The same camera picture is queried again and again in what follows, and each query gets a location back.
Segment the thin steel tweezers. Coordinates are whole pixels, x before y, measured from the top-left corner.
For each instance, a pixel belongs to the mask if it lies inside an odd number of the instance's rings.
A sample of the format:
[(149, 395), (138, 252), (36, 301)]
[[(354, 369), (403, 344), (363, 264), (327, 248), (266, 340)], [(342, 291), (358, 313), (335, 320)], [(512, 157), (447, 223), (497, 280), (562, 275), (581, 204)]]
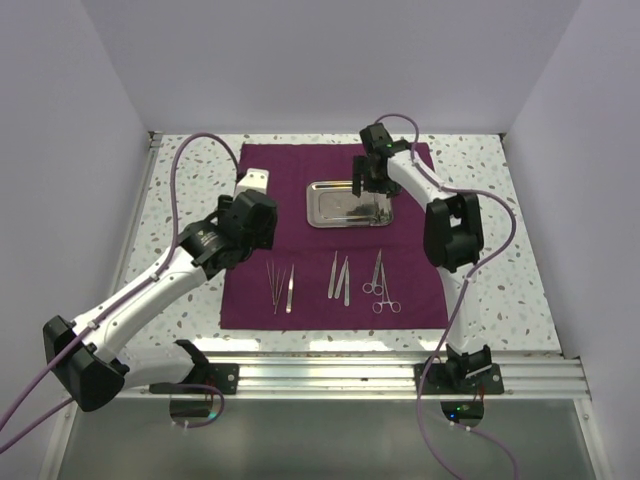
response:
[(275, 271), (275, 265), (273, 261), (266, 261), (266, 270), (267, 270), (267, 276), (268, 276), (268, 281), (269, 281), (269, 289), (270, 289), (270, 296), (271, 296), (271, 301), (272, 301), (272, 305), (276, 306), (276, 271)]
[(286, 269), (278, 269), (276, 274), (275, 274), (275, 280), (274, 280), (274, 296), (273, 296), (273, 302), (274, 302), (274, 311), (273, 313), (276, 314), (279, 308), (279, 304), (281, 301), (281, 297), (282, 297), (282, 293), (284, 290), (284, 283), (286, 280), (286, 273), (287, 270)]

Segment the wide steel tweezers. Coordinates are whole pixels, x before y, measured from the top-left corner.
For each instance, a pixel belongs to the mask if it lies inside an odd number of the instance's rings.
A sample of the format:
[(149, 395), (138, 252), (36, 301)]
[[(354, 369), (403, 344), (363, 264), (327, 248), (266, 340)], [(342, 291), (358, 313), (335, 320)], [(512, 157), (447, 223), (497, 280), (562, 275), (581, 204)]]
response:
[(290, 269), (290, 274), (289, 274), (287, 298), (286, 298), (286, 306), (285, 306), (285, 312), (287, 314), (290, 314), (292, 312), (292, 307), (293, 307), (293, 293), (294, 293), (294, 285), (295, 285), (294, 276), (295, 276), (295, 264), (292, 264)]

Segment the steel scissors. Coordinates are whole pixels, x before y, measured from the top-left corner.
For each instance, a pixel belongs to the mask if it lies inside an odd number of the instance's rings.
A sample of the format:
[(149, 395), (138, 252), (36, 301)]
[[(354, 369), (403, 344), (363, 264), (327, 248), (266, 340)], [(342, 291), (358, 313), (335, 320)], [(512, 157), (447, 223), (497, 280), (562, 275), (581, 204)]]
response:
[(383, 293), (381, 270), (382, 250), (379, 250), (374, 263), (372, 278), (369, 282), (364, 283), (362, 286), (362, 290), (365, 294), (381, 295)]

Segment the steel forceps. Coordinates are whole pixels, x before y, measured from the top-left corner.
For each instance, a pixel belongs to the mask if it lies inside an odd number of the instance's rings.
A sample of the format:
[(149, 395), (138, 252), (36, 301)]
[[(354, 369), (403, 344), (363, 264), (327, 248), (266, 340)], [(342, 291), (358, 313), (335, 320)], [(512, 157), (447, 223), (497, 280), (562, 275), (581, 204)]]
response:
[(401, 311), (402, 306), (401, 303), (395, 300), (392, 300), (389, 295), (388, 284), (386, 279), (386, 272), (384, 265), (380, 267), (380, 284), (381, 292), (378, 294), (379, 299), (374, 301), (372, 304), (372, 310), (375, 314), (381, 314), (385, 308), (390, 310), (392, 313), (397, 314)]

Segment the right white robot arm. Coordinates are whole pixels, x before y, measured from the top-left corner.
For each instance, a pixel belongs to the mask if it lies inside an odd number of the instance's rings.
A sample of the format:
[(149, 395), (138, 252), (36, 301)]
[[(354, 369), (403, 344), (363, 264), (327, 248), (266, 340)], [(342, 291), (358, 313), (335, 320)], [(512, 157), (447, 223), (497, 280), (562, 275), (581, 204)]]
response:
[(408, 141), (394, 140), (383, 124), (369, 125), (359, 135), (365, 153), (353, 159), (352, 193), (406, 192), (424, 211), (423, 249), (437, 268), (449, 316), (446, 361), (427, 378), (468, 392), (492, 367), (472, 273), (484, 247), (478, 196), (447, 186)]

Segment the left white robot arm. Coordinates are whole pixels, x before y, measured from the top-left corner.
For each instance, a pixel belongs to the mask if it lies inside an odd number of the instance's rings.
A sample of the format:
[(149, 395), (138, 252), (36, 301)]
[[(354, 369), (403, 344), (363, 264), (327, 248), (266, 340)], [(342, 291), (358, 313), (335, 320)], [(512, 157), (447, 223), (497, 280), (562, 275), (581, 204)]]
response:
[(147, 384), (177, 384), (201, 390), (208, 379), (204, 355), (176, 340), (158, 354), (136, 355), (127, 343), (176, 300), (269, 250), (277, 204), (249, 188), (221, 195), (216, 210), (188, 224), (160, 258), (114, 296), (72, 321), (55, 316), (43, 327), (45, 356), (52, 371), (84, 412), (98, 410), (122, 390)]

